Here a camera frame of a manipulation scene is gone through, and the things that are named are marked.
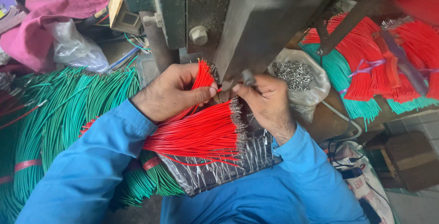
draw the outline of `hand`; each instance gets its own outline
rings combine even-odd
[[[295,121],[291,117],[287,83],[270,75],[255,75],[255,88],[244,87],[241,83],[233,87],[253,111],[258,123],[267,129],[279,146],[288,142],[296,131]]]
[[[131,98],[131,102],[143,115],[156,123],[167,120],[191,106],[202,106],[215,96],[218,87],[213,82],[210,87],[185,91],[184,87],[195,80],[197,73],[196,63],[173,64]]]

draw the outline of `blue shirt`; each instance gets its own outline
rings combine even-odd
[[[110,110],[59,154],[37,184],[16,223],[101,223],[145,138],[157,126],[130,102]],[[173,223],[356,223],[363,210],[342,176],[303,127],[274,148],[284,161],[193,199],[164,197],[160,222]]]

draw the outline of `wrist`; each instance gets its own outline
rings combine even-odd
[[[276,130],[270,131],[270,133],[276,139],[277,144],[282,146],[293,137],[296,128],[296,122],[293,120],[282,125],[282,127],[278,127]]]
[[[133,104],[133,106],[141,113],[143,114],[149,121],[151,121],[154,124],[157,124],[157,121],[154,120],[153,117],[150,116],[148,112],[147,102],[144,99],[144,93],[143,91],[138,92],[136,95],[134,95],[132,98],[129,99],[129,101]]]

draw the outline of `blue sleeve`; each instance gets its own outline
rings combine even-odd
[[[311,223],[369,223],[341,174],[302,126],[297,125],[287,143],[280,147],[275,143],[273,148],[284,159],[280,167],[290,172]]]
[[[156,129],[129,100],[102,115],[55,158],[16,223],[101,223],[122,171]]]

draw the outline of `pink cloth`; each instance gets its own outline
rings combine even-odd
[[[26,0],[30,13],[19,27],[0,37],[0,46],[9,56],[36,72],[55,69],[53,58],[47,57],[53,37],[43,24],[66,18],[88,18],[105,8],[109,0]]]

